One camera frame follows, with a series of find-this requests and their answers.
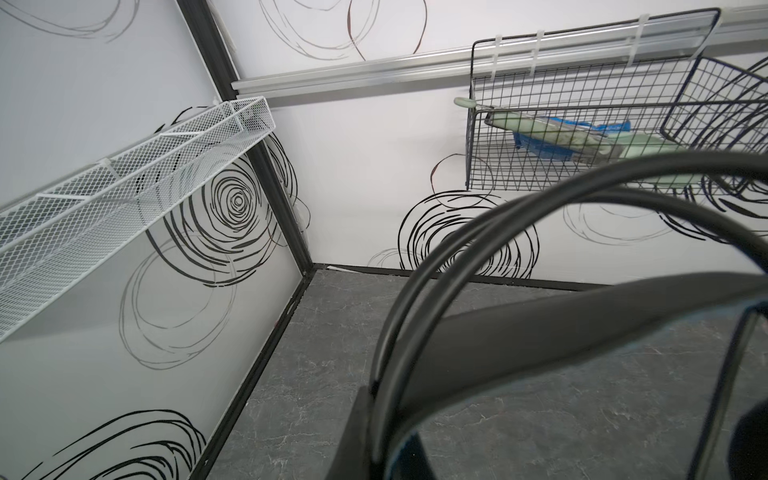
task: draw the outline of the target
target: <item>green plastic item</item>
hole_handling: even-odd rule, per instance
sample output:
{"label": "green plastic item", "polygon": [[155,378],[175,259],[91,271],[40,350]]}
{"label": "green plastic item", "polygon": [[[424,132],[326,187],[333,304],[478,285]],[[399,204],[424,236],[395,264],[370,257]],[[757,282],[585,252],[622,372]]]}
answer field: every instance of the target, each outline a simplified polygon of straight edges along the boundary
{"label": "green plastic item", "polygon": [[475,108],[478,106],[478,102],[472,100],[471,98],[464,98],[464,97],[454,98],[453,103],[457,104],[459,107],[464,107],[464,108]]}
{"label": "green plastic item", "polygon": [[[608,134],[607,139],[621,145],[621,152],[618,159],[647,157],[656,154],[668,154],[676,151],[685,151],[685,147],[658,137],[656,135],[644,134],[642,132],[625,131],[614,134]],[[683,188],[690,184],[701,181],[700,174],[678,174],[664,175],[661,177],[646,178],[642,180],[645,183],[654,184],[657,187]]]}
{"label": "green plastic item", "polygon": [[612,144],[607,143],[602,136],[590,134],[556,120],[532,118],[516,111],[492,112],[485,123],[582,154],[608,155],[612,148]]}

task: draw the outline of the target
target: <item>white cable tie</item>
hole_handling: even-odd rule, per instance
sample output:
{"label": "white cable tie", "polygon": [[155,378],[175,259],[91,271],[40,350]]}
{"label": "white cable tie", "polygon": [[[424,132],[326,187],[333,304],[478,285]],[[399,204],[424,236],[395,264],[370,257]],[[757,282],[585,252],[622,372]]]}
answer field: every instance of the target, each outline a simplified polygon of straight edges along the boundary
{"label": "white cable tie", "polygon": [[118,174],[118,172],[112,167],[112,162],[109,161],[108,158],[102,158],[99,164],[102,167],[105,167],[107,170],[109,170],[112,175],[114,176],[115,180],[120,180],[121,176]]}
{"label": "white cable tie", "polygon": [[90,195],[68,195],[68,194],[35,194],[39,198],[53,198],[56,200],[90,200]]}
{"label": "white cable tie", "polygon": [[493,42],[493,64],[491,65],[491,83],[496,78],[496,64],[498,63],[498,46],[502,44],[502,36],[496,35],[496,41]]}
{"label": "white cable tie", "polygon": [[637,54],[637,46],[640,44],[640,37],[643,36],[643,28],[645,28],[645,22],[648,21],[649,14],[644,13],[637,19],[637,30],[634,33],[634,41],[629,49],[629,59],[627,60],[627,66],[631,66],[634,61],[634,56]]}
{"label": "white cable tie", "polygon": [[531,63],[531,76],[536,73],[536,61],[538,60],[538,49],[541,47],[541,37],[544,36],[544,30],[536,32],[536,44],[533,46],[533,61]]}
{"label": "white cable tie", "polygon": [[202,133],[201,131],[162,131],[158,135],[161,137],[190,137]]}
{"label": "white cable tie", "polygon": [[707,36],[704,37],[704,40],[701,41],[699,48],[697,48],[694,54],[690,56],[691,60],[701,55],[701,52],[704,51],[704,49],[710,43],[710,39],[714,36],[714,33],[719,30],[720,26],[723,24],[723,18],[729,15],[731,11],[733,11],[733,9],[730,7],[720,7],[720,16],[717,17],[717,22],[715,22],[715,25],[712,25],[712,29],[707,34]]}

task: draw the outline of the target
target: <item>black wire basket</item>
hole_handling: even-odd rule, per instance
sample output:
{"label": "black wire basket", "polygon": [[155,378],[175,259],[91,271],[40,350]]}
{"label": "black wire basket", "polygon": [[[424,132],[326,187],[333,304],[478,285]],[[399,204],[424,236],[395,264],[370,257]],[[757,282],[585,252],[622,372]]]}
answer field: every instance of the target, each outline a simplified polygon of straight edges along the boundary
{"label": "black wire basket", "polygon": [[[470,97],[478,104],[468,116],[470,190],[542,190],[601,164],[672,151],[768,152],[768,81],[712,58],[472,75]],[[630,186],[680,196],[756,187],[699,174]]]}

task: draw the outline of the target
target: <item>black cable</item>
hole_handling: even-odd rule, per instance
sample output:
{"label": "black cable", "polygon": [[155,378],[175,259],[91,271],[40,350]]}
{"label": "black cable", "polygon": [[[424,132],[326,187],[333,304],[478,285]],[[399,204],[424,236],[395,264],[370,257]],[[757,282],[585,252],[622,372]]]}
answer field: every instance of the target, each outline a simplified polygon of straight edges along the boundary
{"label": "black cable", "polygon": [[[644,204],[643,206],[653,210],[653,207],[650,205],[652,202],[657,201],[657,194],[650,194],[649,196],[649,193],[650,192],[645,190],[617,188],[604,193],[600,192],[597,194],[592,194],[574,203],[635,205],[636,203],[632,202],[637,202]],[[395,342],[397,340],[400,329],[402,328],[403,323],[405,323],[406,317],[408,316],[413,303],[416,301],[416,298],[418,298],[419,293],[421,292],[424,285],[426,285],[426,283],[432,277],[432,274],[438,271],[441,266],[445,265],[445,263],[452,256],[454,256],[459,249],[477,237],[480,232],[491,225],[500,215],[506,211],[509,211],[511,208],[517,205],[520,200],[525,198],[526,197],[516,198],[493,210],[485,212],[482,215],[478,215],[472,221],[468,222],[460,229],[455,231],[450,237],[445,238],[445,240],[443,240],[421,262],[421,264],[419,264],[419,268],[411,273],[405,286],[402,288],[402,290],[400,290],[400,293],[395,299],[395,302],[392,304],[392,308],[390,308],[389,314],[384,321],[382,332],[379,334],[379,339],[376,342],[376,349],[373,353],[373,362],[371,366],[371,376],[369,381],[370,391],[373,395],[376,394],[379,388],[379,383],[381,382],[381,378],[387,366],[387,362],[389,361],[389,357],[392,355],[392,349],[395,347]],[[705,210],[707,215],[706,219],[704,219],[698,210],[693,211],[693,209],[690,208],[683,208],[683,205],[686,207],[690,206],[690,202],[684,202],[682,200],[680,200],[680,202],[681,203],[679,205],[675,205],[678,212],[678,214],[675,215],[677,217],[680,216],[680,212],[684,212],[685,214],[691,216],[699,215],[699,220],[697,223],[704,223],[706,221],[712,224],[720,221],[721,218],[727,218],[717,214],[716,212]],[[736,222],[732,222],[729,228],[745,230],[739,223]],[[750,248],[759,249],[761,246],[761,243],[757,243],[750,245]],[[747,251],[744,251],[744,253],[748,256],[750,255]],[[764,262],[765,259],[756,257],[750,258],[752,258],[755,263],[761,265],[761,268],[768,271],[768,263]]]}
{"label": "black cable", "polygon": [[[681,152],[626,160],[562,181],[524,198],[500,215],[440,277],[416,311],[401,341],[395,345],[372,409],[369,427],[372,461],[381,465],[385,459],[389,427],[427,339],[458,292],[496,250],[559,207],[605,188],[649,177],[702,173],[767,181],[768,157],[730,152]],[[743,243],[744,235],[735,237],[730,231],[726,233],[732,244]],[[760,250],[751,252],[750,257],[763,258],[765,262],[768,249],[763,245]]]}
{"label": "black cable", "polygon": [[455,255],[459,249],[466,245],[470,240],[477,237],[491,222],[493,222],[501,212],[516,205],[522,198],[516,198],[488,210],[481,215],[462,225],[461,228],[451,233],[419,264],[419,268],[413,271],[408,277],[405,286],[400,290],[392,308],[389,309],[384,327],[376,341],[376,349],[373,352],[373,363],[371,366],[371,378],[369,387],[372,395],[376,394],[379,388],[379,382],[384,374],[384,368],[395,347],[397,335],[406,321],[408,311],[419,296],[424,285],[432,277],[432,274],[445,264],[448,259]]}
{"label": "black cable", "polygon": [[747,69],[747,71],[757,73],[762,67],[765,67],[766,65],[768,65],[768,57],[762,57],[760,60],[753,63],[752,66]]}

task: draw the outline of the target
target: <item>white wire mesh shelf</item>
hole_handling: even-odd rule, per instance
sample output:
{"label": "white wire mesh shelf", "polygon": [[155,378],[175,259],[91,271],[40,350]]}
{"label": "white wire mesh shelf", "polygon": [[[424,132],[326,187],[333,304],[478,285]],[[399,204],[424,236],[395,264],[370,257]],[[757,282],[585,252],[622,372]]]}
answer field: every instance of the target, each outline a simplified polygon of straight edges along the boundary
{"label": "white wire mesh shelf", "polygon": [[0,342],[274,127],[224,102],[0,212]]}

